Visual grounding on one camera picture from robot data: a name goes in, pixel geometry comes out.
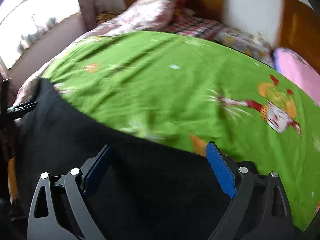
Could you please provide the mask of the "pink floral quilt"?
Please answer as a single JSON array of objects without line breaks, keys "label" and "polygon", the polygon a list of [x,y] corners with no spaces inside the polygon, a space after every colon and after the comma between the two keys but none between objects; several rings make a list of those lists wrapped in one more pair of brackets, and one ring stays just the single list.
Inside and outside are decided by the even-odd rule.
[{"label": "pink floral quilt", "polygon": [[38,79],[48,66],[66,56],[76,46],[81,43],[93,42],[99,36],[116,36],[138,30],[159,31],[172,20],[176,2],[177,0],[137,0],[120,15],[84,33],[27,78],[20,87],[13,105],[17,106],[26,102],[31,97]]}]

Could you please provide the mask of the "green cartoon bed sheet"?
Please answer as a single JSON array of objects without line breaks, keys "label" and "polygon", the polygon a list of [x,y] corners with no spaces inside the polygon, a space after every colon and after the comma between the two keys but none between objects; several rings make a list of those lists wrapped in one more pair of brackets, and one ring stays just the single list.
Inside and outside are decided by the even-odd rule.
[{"label": "green cartoon bed sheet", "polygon": [[135,31],[85,38],[43,77],[107,127],[185,151],[195,135],[260,172],[278,172],[302,230],[319,210],[319,105],[251,57],[195,37]]}]

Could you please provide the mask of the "pink bed sheet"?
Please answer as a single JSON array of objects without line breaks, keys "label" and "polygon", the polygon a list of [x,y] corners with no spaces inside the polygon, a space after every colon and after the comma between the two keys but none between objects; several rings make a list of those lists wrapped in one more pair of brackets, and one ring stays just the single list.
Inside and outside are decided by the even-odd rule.
[{"label": "pink bed sheet", "polygon": [[296,52],[277,48],[273,52],[273,64],[277,72],[285,76],[319,105],[319,74]]}]

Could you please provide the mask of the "barred window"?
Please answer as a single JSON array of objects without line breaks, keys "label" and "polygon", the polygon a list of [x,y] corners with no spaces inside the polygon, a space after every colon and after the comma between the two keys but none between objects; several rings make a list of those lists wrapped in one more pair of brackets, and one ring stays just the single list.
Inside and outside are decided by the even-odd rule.
[{"label": "barred window", "polygon": [[78,12],[78,0],[4,0],[1,4],[4,67],[11,69],[45,33]]}]

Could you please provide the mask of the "red checkered bed sheet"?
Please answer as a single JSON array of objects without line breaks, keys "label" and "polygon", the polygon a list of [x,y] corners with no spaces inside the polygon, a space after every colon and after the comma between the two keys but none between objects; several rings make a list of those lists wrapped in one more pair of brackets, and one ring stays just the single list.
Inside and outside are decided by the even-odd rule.
[{"label": "red checkered bed sheet", "polygon": [[187,16],[180,18],[175,23],[169,24],[162,31],[210,40],[223,28],[224,25],[218,21]]}]

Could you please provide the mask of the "bedside table with patterned cloth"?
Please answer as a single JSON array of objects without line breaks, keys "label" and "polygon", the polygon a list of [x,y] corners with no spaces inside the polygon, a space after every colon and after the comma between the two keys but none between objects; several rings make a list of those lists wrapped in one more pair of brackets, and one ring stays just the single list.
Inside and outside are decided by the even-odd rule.
[{"label": "bedside table with patterned cloth", "polygon": [[213,40],[274,68],[271,45],[261,36],[254,36],[236,28],[224,27],[213,37]]}]

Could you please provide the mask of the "black pants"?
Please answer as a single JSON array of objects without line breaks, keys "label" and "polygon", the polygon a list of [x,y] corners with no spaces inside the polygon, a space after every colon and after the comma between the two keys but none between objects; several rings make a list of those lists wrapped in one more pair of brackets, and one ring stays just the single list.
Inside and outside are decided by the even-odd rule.
[{"label": "black pants", "polygon": [[111,166],[86,203],[106,239],[207,239],[225,213],[206,158],[106,127],[68,104],[46,79],[21,123],[18,190],[29,211],[40,174],[64,175],[105,145]]}]

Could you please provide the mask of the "small brown wooden headboard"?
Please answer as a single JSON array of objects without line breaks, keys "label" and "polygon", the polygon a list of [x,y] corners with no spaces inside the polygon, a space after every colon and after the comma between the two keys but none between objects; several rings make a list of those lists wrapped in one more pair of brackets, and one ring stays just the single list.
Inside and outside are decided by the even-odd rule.
[{"label": "small brown wooden headboard", "polygon": [[[137,0],[124,0],[124,3],[128,8],[136,1]],[[197,17],[218,22],[222,21],[223,0],[188,0],[183,9],[185,8],[194,11]]]}]

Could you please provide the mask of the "large brown wooden headboard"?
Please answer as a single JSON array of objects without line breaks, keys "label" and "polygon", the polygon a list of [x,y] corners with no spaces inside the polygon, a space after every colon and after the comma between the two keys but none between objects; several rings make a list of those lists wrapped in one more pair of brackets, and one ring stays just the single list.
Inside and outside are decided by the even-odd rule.
[{"label": "large brown wooden headboard", "polygon": [[278,47],[289,48],[319,72],[319,16],[299,0],[282,0]]}]

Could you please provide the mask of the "brown tiger pattern blanket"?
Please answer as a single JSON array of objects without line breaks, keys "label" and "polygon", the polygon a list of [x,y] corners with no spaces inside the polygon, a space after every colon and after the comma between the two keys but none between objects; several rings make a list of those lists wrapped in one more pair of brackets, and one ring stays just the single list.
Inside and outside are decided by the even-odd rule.
[{"label": "brown tiger pattern blanket", "polygon": [[95,18],[96,25],[102,24],[104,22],[107,22],[120,14],[122,14],[125,10],[118,10],[118,11],[105,11],[105,12],[100,12],[97,14]]}]

